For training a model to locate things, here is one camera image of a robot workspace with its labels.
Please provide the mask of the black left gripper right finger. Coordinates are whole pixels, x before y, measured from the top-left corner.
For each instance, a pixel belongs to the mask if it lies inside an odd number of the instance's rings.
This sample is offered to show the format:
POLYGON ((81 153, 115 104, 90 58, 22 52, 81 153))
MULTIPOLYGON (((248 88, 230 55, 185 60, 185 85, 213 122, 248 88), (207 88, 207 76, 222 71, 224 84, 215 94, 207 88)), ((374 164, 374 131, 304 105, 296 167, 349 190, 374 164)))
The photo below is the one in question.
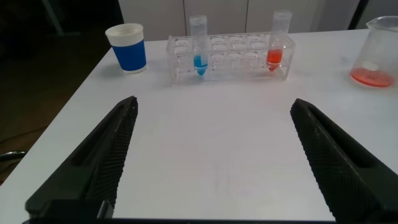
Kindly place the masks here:
POLYGON ((290 109, 318 187, 338 222, 397 222, 397 174, 313 104, 290 109))

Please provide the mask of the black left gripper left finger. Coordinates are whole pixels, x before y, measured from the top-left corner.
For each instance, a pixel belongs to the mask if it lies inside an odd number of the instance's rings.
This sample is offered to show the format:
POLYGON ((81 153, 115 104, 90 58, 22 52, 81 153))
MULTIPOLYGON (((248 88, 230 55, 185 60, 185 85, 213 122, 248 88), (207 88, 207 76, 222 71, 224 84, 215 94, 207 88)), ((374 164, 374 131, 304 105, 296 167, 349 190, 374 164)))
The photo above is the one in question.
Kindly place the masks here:
POLYGON ((26 201, 30 218, 111 218, 137 114, 121 100, 26 201))

